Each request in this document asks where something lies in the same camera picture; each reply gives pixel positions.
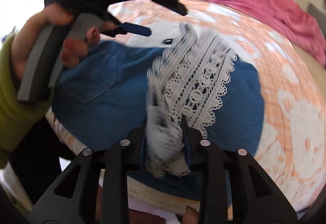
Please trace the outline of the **person's left hand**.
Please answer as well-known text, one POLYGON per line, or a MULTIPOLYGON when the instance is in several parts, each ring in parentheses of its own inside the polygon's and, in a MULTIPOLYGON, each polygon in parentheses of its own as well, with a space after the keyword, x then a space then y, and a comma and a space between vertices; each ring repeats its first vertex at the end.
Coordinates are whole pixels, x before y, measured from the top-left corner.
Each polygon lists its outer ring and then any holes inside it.
MULTIPOLYGON (((11 46, 11 65, 18 80, 22 80, 29 54, 37 36, 46 25, 64 26, 73 22, 74 16, 59 4, 46 6, 43 11, 33 15, 26 21, 15 37, 11 46)), ((100 33, 110 31, 117 26, 111 21, 105 21, 102 27, 92 26, 82 40, 66 38, 63 42, 61 60, 67 68, 74 68, 81 59, 87 57, 89 49, 100 41, 100 33)))

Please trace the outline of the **person's right hand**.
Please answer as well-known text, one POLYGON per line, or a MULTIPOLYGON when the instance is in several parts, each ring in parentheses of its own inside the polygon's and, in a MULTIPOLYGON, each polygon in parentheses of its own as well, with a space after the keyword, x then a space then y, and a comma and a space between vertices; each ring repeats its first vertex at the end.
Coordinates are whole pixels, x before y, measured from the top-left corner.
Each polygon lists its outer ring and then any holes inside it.
POLYGON ((182 224, 197 224, 199 212, 195 208, 188 205, 185 207, 185 210, 186 211, 182 217, 182 224))

